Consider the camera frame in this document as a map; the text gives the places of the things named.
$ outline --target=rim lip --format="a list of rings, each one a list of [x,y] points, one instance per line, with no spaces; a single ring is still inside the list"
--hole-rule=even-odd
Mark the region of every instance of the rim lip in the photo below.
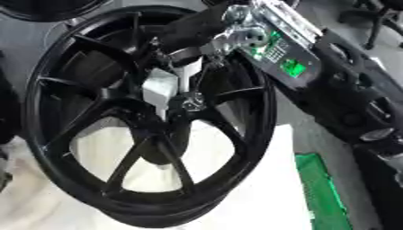
[[[0,13],[4,13],[12,18],[27,22],[59,22],[76,18],[99,8],[108,0],[95,0],[85,4],[77,9],[69,10],[63,13],[50,13],[47,15],[21,13],[12,9],[12,7],[0,6]]]
[[[81,200],[82,202],[91,205],[93,207],[99,208],[104,211],[112,211],[112,212],[131,212],[131,213],[140,213],[141,215],[154,215],[155,212],[166,212],[166,210],[175,210],[177,211],[178,207],[176,203],[181,202],[181,210],[182,212],[189,212],[189,210],[199,209],[201,207],[205,207],[209,205],[211,202],[215,200],[222,199],[227,195],[232,189],[234,189],[243,179],[247,177],[247,175],[255,168],[255,166],[259,163],[260,159],[263,157],[264,152],[261,149],[266,149],[268,142],[271,139],[273,134],[273,121],[275,120],[275,99],[273,97],[273,88],[267,91],[264,94],[264,102],[266,104],[263,115],[266,115],[268,119],[263,119],[263,123],[260,126],[260,133],[267,133],[267,136],[258,137],[254,140],[256,143],[260,145],[254,145],[251,147],[250,151],[258,151],[262,152],[259,155],[254,155],[254,159],[249,159],[248,162],[243,163],[242,170],[238,172],[236,176],[233,177],[232,181],[227,181],[225,184],[221,184],[220,188],[216,190],[209,189],[208,193],[204,193],[202,196],[198,194],[195,196],[194,194],[191,196],[191,199],[182,199],[177,200],[175,204],[166,204],[163,205],[166,208],[164,211],[161,208],[151,207],[153,205],[148,204],[128,204],[118,200],[110,199],[110,202],[105,202],[106,198],[100,200],[99,197],[95,197],[94,194],[90,190],[86,190],[85,187],[78,184],[76,181],[73,181],[71,178],[67,177],[66,174],[62,173],[55,169],[54,164],[47,159],[44,155],[44,151],[42,150],[43,141],[40,140],[36,131],[41,130],[40,123],[36,122],[39,117],[35,117],[35,108],[38,106],[40,101],[40,96],[38,94],[38,76],[40,73],[46,69],[46,67],[51,63],[51,59],[55,56],[55,52],[65,51],[66,44],[71,40],[71,36],[76,34],[78,31],[86,31],[89,27],[98,28],[97,24],[112,22],[117,18],[121,18],[128,14],[133,14],[133,12],[144,12],[150,11],[151,13],[168,11],[169,13],[177,13],[183,15],[184,13],[190,13],[190,10],[173,7],[173,6],[163,6],[163,5],[153,5],[153,6],[132,6],[126,7],[115,11],[110,11],[108,13],[100,14],[92,19],[89,19],[86,22],[81,23],[77,27],[75,27],[72,31],[65,34],[62,38],[60,38],[53,46],[48,50],[48,52],[42,57],[39,64],[36,66],[33,71],[29,83],[27,85],[24,111],[23,111],[23,126],[24,130],[27,133],[27,142],[32,150],[35,158],[39,162],[42,170],[51,178],[51,180],[56,183],[62,190],[75,197],[76,199]],[[257,75],[260,75],[261,78],[264,76],[258,72],[256,69]]]

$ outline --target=black wheel rim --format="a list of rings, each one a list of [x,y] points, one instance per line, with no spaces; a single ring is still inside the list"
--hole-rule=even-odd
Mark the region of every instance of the black wheel rim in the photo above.
[[[169,6],[142,6],[123,8],[94,17],[65,34],[49,49],[34,70],[27,88],[24,105],[24,127],[29,146],[44,172],[71,196],[130,225],[144,227],[176,226],[208,212],[256,167],[263,157],[273,133],[276,111],[271,83],[239,54],[229,57],[229,66],[231,68],[238,66],[243,69],[244,72],[242,73],[245,73],[246,76],[239,77],[239,79],[248,79],[249,86],[214,96],[208,95],[201,89],[201,93],[208,101],[206,108],[197,112],[187,112],[184,115],[185,121],[202,119],[212,123],[228,136],[236,149],[236,153],[211,177],[194,184],[180,157],[178,157],[180,154],[176,153],[175,145],[172,144],[170,137],[161,131],[166,128],[166,122],[161,123],[156,116],[149,114],[149,105],[139,97],[133,96],[138,93],[136,85],[141,85],[141,81],[144,80],[140,74],[145,65],[141,62],[145,59],[142,55],[147,55],[151,49],[148,50],[150,52],[141,53],[142,50],[145,50],[144,47],[149,47],[146,44],[150,44],[150,38],[146,39],[144,46],[138,45],[138,49],[130,46],[136,46],[139,39],[130,40],[128,48],[117,49],[103,40],[106,38],[105,34],[130,28],[133,38],[137,38],[140,32],[137,28],[140,25],[145,26],[141,33],[146,34],[148,29],[153,31],[156,28],[155,25],[166,24],[190,12]],[[59,71],[63,69],[63,66],[82,49],[91,49],[103,53],[114,59],[126,75],[137,76],[137,78],[131,78],[127,82],[124,81],[125,85],[133,85],[131,90],[122,93],[122,91],[111,89],[108,86],[88,85],[85,80],[78,83],[59,76]],[[54,122],[45,119],[47,122],[43,122],[45,110],[49,110],[49,108],[56,110],[55,107],[44,105],[46,104],[45,98],[54,95],[54,91],[52,91],[54,88],[61,91],[61,94],[73,92],[92,101],[91,106],[81,113],[81,117],[76,119],[74,124],[70,122],[59,129],[57,127],[61,126],[61,121],[58,119],[52,119]],[[216,109],[216,105],[238,98],[253,102],[250,105],[253,108],[253,115],[250,117],[252,119],[247,122],[251,128],[246,129],[244,136],[241,136]],[[116,173],[112,178],[116,178],[116,180],[105,182],[87,172],[71,154],[66,154],[67,145],[72,137],[94,121],[103,116],[115,116],[129,127],[136,123],[136,128],[138,128],[143,123],[133,119],[135,117],[133,114],[139,112],[146,112],[144,114],[147,115],[146,117],[153,118],[148,119],[147,122],[157,123],[156,127],[158,128],[155,129],[153,126],[151,133],[153,135],[157,133],[161,142],[168,149],[167,158],[179,173],[183,185],[180,190],[159,193],[123,190],[119,186],[121,183],[120,175],[127,171],[126,166],[128,165],[123,165],[120,170],[115,171]],[[175,124],[175,126],[182,124],[183,120],[177,119],[179,116],[176,116],[175,112],[173,114],[170,123]],[[68,143],[64,139],[59,141],[60,137],[67,137]],[[137,138],[136,143],[143,143],[150,137],[137,135]],[[128,154],[127,162],[130,165],[140,157],[140,154],[135,151],[138,147],[139,144],[135,145],[131,154]]]
[[[29,22],[58,22],[90,13],[107,0],[78,1],[0,1],[0,12],[15,19]]]

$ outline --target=white foam sheet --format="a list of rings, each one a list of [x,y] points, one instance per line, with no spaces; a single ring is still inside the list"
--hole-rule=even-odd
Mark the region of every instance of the white foam sheet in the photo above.
[[[184,163],[192,177],[202,180],[229,158],[232,146],[218,130],[193,125]],[[210,142],[199,148],[198,142]],[[78,141],[85,151],[80,161],[100,178],[107,178],[131,142],[125,128],[105,128]],[[40,171],[21,139],[8,146],[14,181],[0,194],[2,230],[106,230],[138,229],[108,218],[53,185]],[[130,170],[125,187],[136,190],[175,189],[180,186],[170,166],[139,161]],[[311,229],[300,178],[294,163],[292,128],[277,127],[273,141],[256,169],[209,214],[178,230],[199,229]]]

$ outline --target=gray floor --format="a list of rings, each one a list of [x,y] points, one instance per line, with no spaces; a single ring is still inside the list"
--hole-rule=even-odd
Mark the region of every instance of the gray floor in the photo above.
[[[170,4],[194,10],[204,8],[199,0],[122,0],[108,4],[95,13],[133,4]],[[355,25],[340,24],[336,21],[338,14],[351,4],[349,0],[302,0],[298,10],[317,26],[331,28],[353,44],[361,46],[367,40],[370,25],[361,22]],[[25,83],[41,54],[63,31],[63,27],[56,23],[19,22],[0,15],[0,48],[5,55],[2,61],[4,71],[22,97]],[[403,84],[403,76],[400,74],[403,70],[403,65],[400,65],[403,49],[398,48],[401,41],[403,39],[393,31],[382,29],[377,47],[368,53],[383,60],[387,70]],[[335,177],[342,200],[349,209],[354,229],[380,229],[348,147],[279,96],[279,123],[291,123],[294,127],[295,151],[319,152],[323,155],[329,171]]]

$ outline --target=green mat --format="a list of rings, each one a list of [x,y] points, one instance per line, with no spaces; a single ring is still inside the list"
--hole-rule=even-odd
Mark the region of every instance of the green mat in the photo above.
[[[318,154],[297,154],[296,162],[305,191],[312,229],[351,230],[346,208]]]

